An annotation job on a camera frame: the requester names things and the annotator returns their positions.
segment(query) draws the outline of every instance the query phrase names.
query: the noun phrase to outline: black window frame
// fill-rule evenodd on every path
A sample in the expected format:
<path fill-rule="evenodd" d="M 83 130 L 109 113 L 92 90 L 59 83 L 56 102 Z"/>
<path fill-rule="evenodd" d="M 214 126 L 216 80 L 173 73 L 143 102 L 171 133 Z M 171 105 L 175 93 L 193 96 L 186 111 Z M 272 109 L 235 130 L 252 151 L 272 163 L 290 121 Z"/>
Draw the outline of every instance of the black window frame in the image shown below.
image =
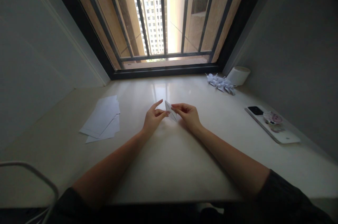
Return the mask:
<path fill-rule="evenodd" d="M 223 71 L 258 0 L 241 0 L 216 63 L 114 70 L 80 0 L 62 0 L 111 80 Z"/>

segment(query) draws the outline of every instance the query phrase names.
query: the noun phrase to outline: hand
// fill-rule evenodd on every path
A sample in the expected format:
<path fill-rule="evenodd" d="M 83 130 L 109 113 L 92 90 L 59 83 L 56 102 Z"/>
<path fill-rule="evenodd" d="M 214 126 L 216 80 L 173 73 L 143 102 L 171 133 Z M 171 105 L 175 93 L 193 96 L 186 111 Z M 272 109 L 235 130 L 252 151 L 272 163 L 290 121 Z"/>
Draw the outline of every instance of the hand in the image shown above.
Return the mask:
<path fill-rule="evenodd" d="M 172 104 L 171 106 L 173 111 L 182 117 L 183 121 L 186 123 L 187 127 L 193 134 L 195 134 L 198 129 L 203 127 L 195 106 L 185 103 Z"/>
<path fill-rule="evenodd" d="M 156 128 L 158 127 L 162 119 L 168 117 L 170 113 L 170 111 L 155 109 L 162 102 L 163 99 L 161 99 L 157 103 L 154 103 L 145 115 L 142 131 L 146 133 L 149 137 L 155 132 Z"/>

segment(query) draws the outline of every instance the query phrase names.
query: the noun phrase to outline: dark sleeve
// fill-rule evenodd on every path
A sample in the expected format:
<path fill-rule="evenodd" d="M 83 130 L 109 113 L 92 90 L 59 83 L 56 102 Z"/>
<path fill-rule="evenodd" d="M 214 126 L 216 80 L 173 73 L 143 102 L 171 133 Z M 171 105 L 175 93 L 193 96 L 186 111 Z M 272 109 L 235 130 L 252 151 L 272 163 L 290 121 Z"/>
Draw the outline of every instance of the dark sleeve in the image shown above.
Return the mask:
<path fill-rule="evenodd" d="M 300 189 L 273 170 L 257 195 L 264 217 L 271 223 L 334 223 Z"/>
<path fill-rule="evenodd" d="M 95 223 L 94 212 L 73 188 L 68 188 L 57 201 L 47 223 Z"/>

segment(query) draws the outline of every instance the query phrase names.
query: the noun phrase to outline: white desk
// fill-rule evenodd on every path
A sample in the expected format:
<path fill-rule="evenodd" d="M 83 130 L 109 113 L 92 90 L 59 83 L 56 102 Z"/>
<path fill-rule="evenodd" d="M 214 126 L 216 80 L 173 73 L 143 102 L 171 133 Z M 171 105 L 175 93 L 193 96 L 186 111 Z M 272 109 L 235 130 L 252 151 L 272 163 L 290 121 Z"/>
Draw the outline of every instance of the white desk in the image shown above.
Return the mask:
<path fill-rule="evenodd" d="M 117 95 L 120 132 L 85 144 L 79 133 L 98 99 Z M 202 124 L 245 154 L 272 168 L 310 198 L 338 197 L 338 165 L 306 139 L 282 146 L 246 113 L 263 105 L 245 88 L 235 96 L 214 89 L 205 76 L 114 81 L 104 88 L 78 89 L 53 107 L 1 153 L 0 160 L 33 164 L 62 194 L 85 171 L 120 147 L 143 125 L 160 99 L 198 108 Z M 165 109 L 164 102 L 160 108 Z M 0 207 L 47 206 L 52 192 L 20 167 L 0 169 Z M 235 186 L 209 153 L 187 131 L 165 118 L 123 177 L 109 201 L 116 203 L 239 200 Z"/>

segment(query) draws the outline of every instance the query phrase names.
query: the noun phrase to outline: forearm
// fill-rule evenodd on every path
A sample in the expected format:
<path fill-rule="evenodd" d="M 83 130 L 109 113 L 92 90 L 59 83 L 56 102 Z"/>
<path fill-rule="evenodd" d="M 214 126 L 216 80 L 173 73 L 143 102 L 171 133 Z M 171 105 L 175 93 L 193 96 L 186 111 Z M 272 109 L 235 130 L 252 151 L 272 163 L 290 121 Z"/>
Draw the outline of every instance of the forearm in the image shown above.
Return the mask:
<path fill-rule="evenodd" d="M 270 170 L 206 128 L 194 131 L 194 134 L 214 155 L 244 194 L 250 198 L 256 196 L 263 187 Z"/>
<path fill-rule="evenodd" d="M 141 131 L 108 155 L 73 184 L 73 189 L 93 209 L 111 196 L 123 173 L 146 143 L 149 135 Z"/>

